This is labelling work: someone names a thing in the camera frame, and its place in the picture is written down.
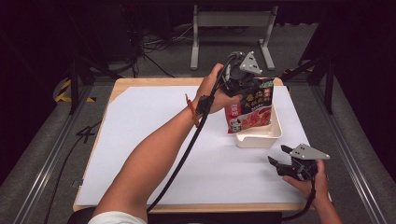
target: red snack bag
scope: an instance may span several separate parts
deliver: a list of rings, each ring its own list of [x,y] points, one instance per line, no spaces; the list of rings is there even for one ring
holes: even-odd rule
[[[228,133],[270,124],[273,92],[273,80],[262,79],[256,91],[245,95],[238,104],[224,107]]]

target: white t-shirt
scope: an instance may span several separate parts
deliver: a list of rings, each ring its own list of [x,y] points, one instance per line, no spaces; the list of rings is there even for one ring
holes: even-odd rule
[[[88,224],[147,224],[143,219],[123,212],[105,212],[93,217]]]

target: dark background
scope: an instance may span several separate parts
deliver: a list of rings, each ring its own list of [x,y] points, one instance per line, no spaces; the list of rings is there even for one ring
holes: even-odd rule
[[[170,38],[175,26],[191,22],[189,6],[128,8],[135,15],[132,24],[125,22],[119,6],[71,6],[67,13],[57,7],[52,13],[56,12],[62,23],[51,20],[54,15],[48,14],[42,1],[8,1],[0,7],[1,182],[56,106],[52,94],[67,76],[71,56],[77,52],[104,67],[111,61],[131,60],[138,56],[134,44],[141,29],[150,28],[163,38]],[[324,45],[332,46],[332,41],[337,40],[340,50],[334,58],[334,73],[393,179],[395,9],[390,1],[355,1],[339,11],[336,26],[322,27],[324,32],[315,36],[320,45],[309,46],[319,49],[309,55],[312,58],[323,53]],[[317,6],[299,10],[280,7],[276,23],[319,22],[323,13],[324,9]]]

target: red bracelet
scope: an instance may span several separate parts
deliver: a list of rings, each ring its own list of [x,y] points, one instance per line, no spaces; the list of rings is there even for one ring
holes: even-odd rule
[[[186,93],[186,102],[187,106],[191,109],[192,112],[192,120],[194,120],[195,128],[198,128],[199,126],[199,120],[197,118],[197,113],[195,112],[194,106],[192,105],[192,101],[189,99]]]

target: white container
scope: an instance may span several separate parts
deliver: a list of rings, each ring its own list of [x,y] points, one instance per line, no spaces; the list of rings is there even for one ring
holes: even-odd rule
[[[235,134],[235,142],[239,147],[269,148],[282,136],[279,119],[274,104],[271,110],[271,124],[253,127]]]

